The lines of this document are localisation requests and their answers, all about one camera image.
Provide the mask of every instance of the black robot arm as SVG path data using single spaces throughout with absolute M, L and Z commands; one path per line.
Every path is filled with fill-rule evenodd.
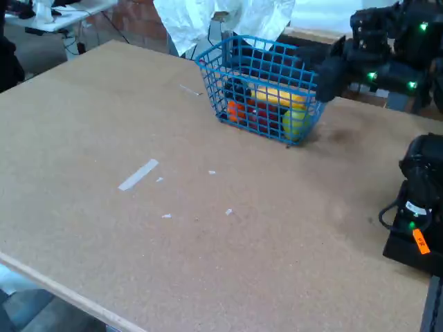
M 415 108 L 431 102 L 443 110 L 443 7 L 404 1 L 359 10 L 350 18 L 352 38 L 340 38 L 316 67 L 316 98 L 329 102 L 352 82 L 372 90 L 414 96 Z M 306 52 L 300 50 L 303 57 Z

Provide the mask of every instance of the tape strip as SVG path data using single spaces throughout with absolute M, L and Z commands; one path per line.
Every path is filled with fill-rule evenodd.
M 139 180 L 141 180 L 146 174 L 152 171 L 159 162 L 155 159 L 151 159 L 147 162 L 146 165 L 140 167 L 140 169 L 132 174 L 129 178 L 126 179 L 121 185 L 118 186 L 118 189 L 125 191 L 131 189 Z

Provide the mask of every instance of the orange label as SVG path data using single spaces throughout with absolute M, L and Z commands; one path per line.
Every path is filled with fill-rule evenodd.
M 417 242 L 418 248 L 420 249 L 420 252 L 422 255 L 428 254 L 431 251 L 429 250 L 428 245 L 426 244 L 426 241 L 424 240 L 424 236 L 421 230 L 416 228 L 413 230 L 413 236 L 415 239 L 415 242 Z

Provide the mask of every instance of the cork board surface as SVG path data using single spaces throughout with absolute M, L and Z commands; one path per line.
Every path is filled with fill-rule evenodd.
M 0 95 L 0 260 L 124 331 L 418 331 L 428 276 L 376 217 L 441 123 L 337 99 L 286 149 L 180 84 L 194 63 L 111 42 Z

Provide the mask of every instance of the blue wire basket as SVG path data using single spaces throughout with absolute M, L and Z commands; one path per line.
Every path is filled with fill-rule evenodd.
M 198 55 L 195 62 L 217 118 L 267 138 L 300 144 L 325 105 L 312 91 L 316 74 L 305 70 L 295 49 L 257 37 L 233 36 Z

